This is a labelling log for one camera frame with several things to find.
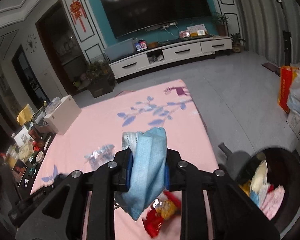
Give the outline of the yellow snack wrapper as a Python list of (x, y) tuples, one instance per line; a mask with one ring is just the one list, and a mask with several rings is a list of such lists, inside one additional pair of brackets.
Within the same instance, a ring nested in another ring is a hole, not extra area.
[(239, 187), (243, 190), (243, 192), (249, 197), (250, 196), (250, 185), (251, 180), (246, 181), (244, 184), (239, 184)]

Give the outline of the red snack wrapper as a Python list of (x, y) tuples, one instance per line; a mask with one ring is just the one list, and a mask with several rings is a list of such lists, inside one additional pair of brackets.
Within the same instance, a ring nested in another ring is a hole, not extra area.
[(142, 219), (149, 237), (157, 237), (164, 222), (172, 219), (180, 211), (181, 200), (170, 191), (163, 191), (150, 205), (146, 217)]

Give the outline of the light blue face mask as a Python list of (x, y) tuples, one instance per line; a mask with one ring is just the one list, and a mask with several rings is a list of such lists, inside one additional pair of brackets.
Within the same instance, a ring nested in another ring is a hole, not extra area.
[(165, 188), (166, 131), (155, 127), (146, 132), (125, 132), (122, 148), (133, 154), (130, 186), (127, 192), (115, 192), (114, 198), (133, 220), (138, 220)]

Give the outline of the black round trash bin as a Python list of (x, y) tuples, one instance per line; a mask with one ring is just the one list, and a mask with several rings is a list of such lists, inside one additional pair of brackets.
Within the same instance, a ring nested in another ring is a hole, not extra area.
[(284, 148), (268, 147), (252, 155), (235, 175), (237, 183), (251, 179), (261, 161), (268, 164), (268, 181), (285, 190), (283, 202), (270, 221), (282, 233), (293, 220), (300, 206), (300, 161)]

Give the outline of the pink plastic wrapper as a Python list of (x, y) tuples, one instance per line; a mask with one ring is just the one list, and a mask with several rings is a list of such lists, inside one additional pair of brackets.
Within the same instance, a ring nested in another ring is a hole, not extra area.
[(278, 186), (270, 193), (267, 193), (266, 198), (261, 206), (261, 211), (269, 220), (272, 220), (277, 214), (282, 204), (284, 195), (285, 189), (283, 186)]

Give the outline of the white slipper sole in bin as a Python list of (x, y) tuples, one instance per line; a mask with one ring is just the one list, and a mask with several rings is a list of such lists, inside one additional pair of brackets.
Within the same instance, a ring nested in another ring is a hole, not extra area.
[(250, 190), (259, 193), (261, 187), (267, 183), (268, 164), (263, 160), (255, 171), (251, 180)]

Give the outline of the clear plastic bag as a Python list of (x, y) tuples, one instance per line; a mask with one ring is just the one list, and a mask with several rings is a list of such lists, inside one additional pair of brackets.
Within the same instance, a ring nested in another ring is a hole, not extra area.
[(114, 159), (114, 148), (113, 144), (107, 144), (99, 147), (90, 154), (86, 155), (85, 161), (89, 163), (93, 171), (97, 170), (100, 166)]

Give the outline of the white box on table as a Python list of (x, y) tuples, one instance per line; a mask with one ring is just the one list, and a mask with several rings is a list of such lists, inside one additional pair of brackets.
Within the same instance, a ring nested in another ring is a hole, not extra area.
[(61, 103), (44, 120), (58, 135), (64, 135), (81, 113), (81, 109), (71, 95), (61, 98)]

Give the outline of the yellow cloth on chair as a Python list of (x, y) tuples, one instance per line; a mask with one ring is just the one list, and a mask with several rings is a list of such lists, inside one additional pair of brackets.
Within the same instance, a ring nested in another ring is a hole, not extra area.
[(34, 111), (32, 107), (27, 104), (18, 114), (17, 122), (20, 126), (23, 126), (25, 123), (31, 121), (32, 117), (34, 116)]

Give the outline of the pink floral tablecloth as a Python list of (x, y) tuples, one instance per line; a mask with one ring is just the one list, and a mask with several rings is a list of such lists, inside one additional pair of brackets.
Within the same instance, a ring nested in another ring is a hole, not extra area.
[(153, 127), (165, 129), (168, 148), (178, 151), (183, 160), (207, 172), (218, 168), (188, 86), (175, 80), (84, 107), (68, 130), (53, 139), (32, 190), (51, 184), (59, 173), (90, 172), (87, 155), (109, 144), (118, 152), (123, 133)]

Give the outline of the large floor plant dark pot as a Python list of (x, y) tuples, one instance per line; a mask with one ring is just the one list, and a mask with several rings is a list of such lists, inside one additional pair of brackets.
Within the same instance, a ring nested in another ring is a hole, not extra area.
[(111, 93), (116, 80), (107, 61), (95, 61), (88, 65), (87, 77), (90, 80), (88, 90), (94, 98)]

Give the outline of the red paper shopping bag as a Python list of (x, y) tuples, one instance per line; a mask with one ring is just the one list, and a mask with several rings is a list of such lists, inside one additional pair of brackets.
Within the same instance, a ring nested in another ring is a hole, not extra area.
[(290, 112), (287, 106), (290, 86), (297, 77), (299, 68), (291, 66), (282, 66), (280, 68), (280, 86), (277, 103), (288, 114)]

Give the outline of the white TV cabinet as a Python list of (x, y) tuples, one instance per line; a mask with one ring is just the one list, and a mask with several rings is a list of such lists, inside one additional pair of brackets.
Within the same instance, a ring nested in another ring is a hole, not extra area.
[(230, 50), (232, 40), (228, 36), (195, 38), (140, 51), (109, 65), (118, 80), (151, 68), (202, 56), (214, 56), (218, 51)]

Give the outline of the potted plant by curtain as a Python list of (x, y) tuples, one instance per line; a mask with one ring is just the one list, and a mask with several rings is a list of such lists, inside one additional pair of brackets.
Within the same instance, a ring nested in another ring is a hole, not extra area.
[(231, 38), (231, 41), (232, 41), (232, 50), (233, 50), (233, 52), (234, 53), (240, 53), (244, 48), (246, 40), (241, 37), (240, 33), (230, 34), (230, 38)]

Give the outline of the white certificate card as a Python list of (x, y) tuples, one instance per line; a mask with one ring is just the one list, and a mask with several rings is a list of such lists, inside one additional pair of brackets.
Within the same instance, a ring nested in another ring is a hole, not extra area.
[(189, 32), (191, 37), (205, 36), (208, 34), (204, 24), (189, 26), (187, 27), (187, 31)]

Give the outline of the QR code stand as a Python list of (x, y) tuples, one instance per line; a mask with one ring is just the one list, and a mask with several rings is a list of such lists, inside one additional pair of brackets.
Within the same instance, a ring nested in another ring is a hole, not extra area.
[(142, 51), (148, 49), (147, 43), (145, 40), (139, 40), (138, 42), (134, 43), (136, 51)]

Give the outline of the potted plant on cabinet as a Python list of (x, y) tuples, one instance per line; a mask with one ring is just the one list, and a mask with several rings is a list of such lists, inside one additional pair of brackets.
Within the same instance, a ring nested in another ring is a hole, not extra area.
[(228, 17), (223, 15), (220, 12), (213, 12), (211, 14), (211, 21), (216, 26), (217, 32), (219, 36), (227, 36), (226, 25), (228, 21)]

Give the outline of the red Chinese knot decoration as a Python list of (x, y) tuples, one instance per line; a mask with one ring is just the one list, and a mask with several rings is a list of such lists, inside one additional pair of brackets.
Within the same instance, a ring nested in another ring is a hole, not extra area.
[(87, 15), (85, 13), (83, 5), (79, 0), (72, 0), (72, 3), (70, 4), (70, 15), (73, 19), (74, 24), (76, 25), (77, 22), (79, 22), (83, 31), (86, 33), (87, 30), (82, 19), (87, 18)]

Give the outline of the large black television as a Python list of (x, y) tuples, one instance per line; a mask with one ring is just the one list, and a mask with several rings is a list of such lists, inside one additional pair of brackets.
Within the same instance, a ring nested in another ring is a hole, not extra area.
[(153, 25), (209, 17), (207, 0), (101, 0), (115, 37)]

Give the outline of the black wall clock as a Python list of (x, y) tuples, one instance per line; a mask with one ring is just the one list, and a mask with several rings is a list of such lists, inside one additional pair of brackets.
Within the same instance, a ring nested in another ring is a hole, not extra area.
[(30, 54), (34, 53), (37, 49), (37, 36), (35, 34), (30, 34), (26, 39), (26, 51)]

